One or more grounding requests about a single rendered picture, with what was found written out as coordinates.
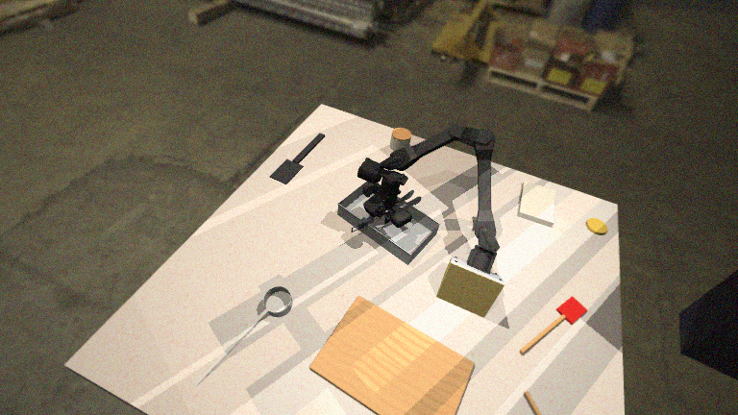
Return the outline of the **yellow flat disc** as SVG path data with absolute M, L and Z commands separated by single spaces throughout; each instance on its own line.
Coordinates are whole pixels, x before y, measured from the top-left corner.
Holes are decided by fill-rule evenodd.
M 585 223 L 586 228 L 597 235 L 605 234 L 607 226 L 605 223 L 597 218 L 589 218 Z

